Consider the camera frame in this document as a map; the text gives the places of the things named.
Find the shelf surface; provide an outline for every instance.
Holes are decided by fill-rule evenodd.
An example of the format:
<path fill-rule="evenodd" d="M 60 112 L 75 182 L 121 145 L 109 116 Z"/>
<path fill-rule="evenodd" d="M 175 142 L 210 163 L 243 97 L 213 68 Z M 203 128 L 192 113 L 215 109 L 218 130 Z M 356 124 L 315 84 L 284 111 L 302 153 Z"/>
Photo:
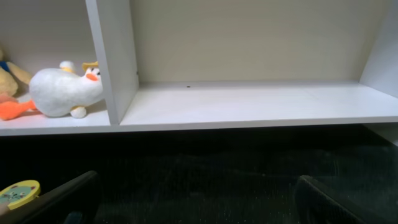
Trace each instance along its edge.
<path fill-rule="evenodd" d="M 28 96 L 18 99 L 21 102 L 29 100 Z M 49 118 L 38 111 L 28 111 L 19 118 L 10 121 L 0 120 L 0 136 L 23 134 L 61 134 L 95 132 L 98 126 L 109 126 L 108 111 L 104 101 L 87 108 L 87 116 L 75 119 L 67 115 L 61 118 Z"/>
<path fill-rule="evenodd" d="M 357 82 L 200 82 L 142 85 L 121 125 L 154 131 L 384 122 L 398 122 L 398 99 Z"/>

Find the yellow plush toy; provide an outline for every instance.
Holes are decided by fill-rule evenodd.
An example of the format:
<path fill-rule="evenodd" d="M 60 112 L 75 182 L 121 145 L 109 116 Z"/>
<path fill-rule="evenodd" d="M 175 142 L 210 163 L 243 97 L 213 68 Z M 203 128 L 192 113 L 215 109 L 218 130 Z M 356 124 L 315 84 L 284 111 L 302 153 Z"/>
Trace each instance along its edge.
<path fill-rule="evenodd" d="M 27 85 L 32 79 L 31 74 L 11 62 L 5 61 L 3 51 L 0 49 L 0 103 L 15 101 L 12 96 L 17 93 L 18 84 L 11 74 Z"/>

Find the plush toy body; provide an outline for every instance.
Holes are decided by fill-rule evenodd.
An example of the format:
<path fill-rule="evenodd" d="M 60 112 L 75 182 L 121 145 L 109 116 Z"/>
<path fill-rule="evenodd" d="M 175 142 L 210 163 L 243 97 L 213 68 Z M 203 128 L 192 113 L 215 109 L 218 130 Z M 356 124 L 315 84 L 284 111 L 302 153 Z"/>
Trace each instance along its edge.
<path fill-rule="evenodd" d="M 17 93 L 18 84 L 12 75 L 25 84 L 29 84 L 32 78 L 31 74 L 4 60 L 3 51 L 0 49 L 0 101 L 12 101 L 12 96 Z"/>
<path fill-rule="evenodd" d="M 0 104 L 0 118 L 14 119 L 24 111 L 34 109 L 49 117 L 68 113 L 74 118 L 85 117 L 85 107 L 103 99 L 98 63 L 83 64 L 86 69 L 83 77 L 73 73 L 71 62 L 62 62 L 60 67 L 37 72 L 29 84 L 32 99 L 27 103 L 9 101 Z"/>

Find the orange plush foot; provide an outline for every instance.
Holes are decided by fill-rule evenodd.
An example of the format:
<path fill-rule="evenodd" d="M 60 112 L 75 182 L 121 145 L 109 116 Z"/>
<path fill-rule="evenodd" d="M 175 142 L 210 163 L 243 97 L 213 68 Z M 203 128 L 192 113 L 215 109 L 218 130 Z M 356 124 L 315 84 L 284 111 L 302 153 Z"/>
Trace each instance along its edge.
<path fill-rule="evenodd" d="M 26 103 L 15 103 L 7 101 L 5 103 L 0 104 L 0 119 L 3 120 L 15 119 L 18 116 L 20 116 L 23 112 L 34 109 L 36 109 L 36 107 L 33 104 L 32 100 Z"/>
<path fill-rule="evenodd" d="M 4 103 L 4 102 L 8 102 L 8 101 L 18 103 L 17 99 L 15 99 L 14 97 L 11 97 L 5 93 L 0 94 L 0 103 Z"/>

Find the yellow round container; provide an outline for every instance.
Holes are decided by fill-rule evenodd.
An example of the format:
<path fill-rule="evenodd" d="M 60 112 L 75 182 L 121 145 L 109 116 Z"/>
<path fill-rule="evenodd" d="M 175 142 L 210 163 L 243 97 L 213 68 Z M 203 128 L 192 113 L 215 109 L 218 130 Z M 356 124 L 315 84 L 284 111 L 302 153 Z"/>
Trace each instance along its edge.
<path fill-rule="evenodd" d="M 36 180 L 24 180 L 2 190 L 0 203 L 9 202 L 8 208 L 12 210 L 37 198 L 39 193 L 40 184 Z"/>

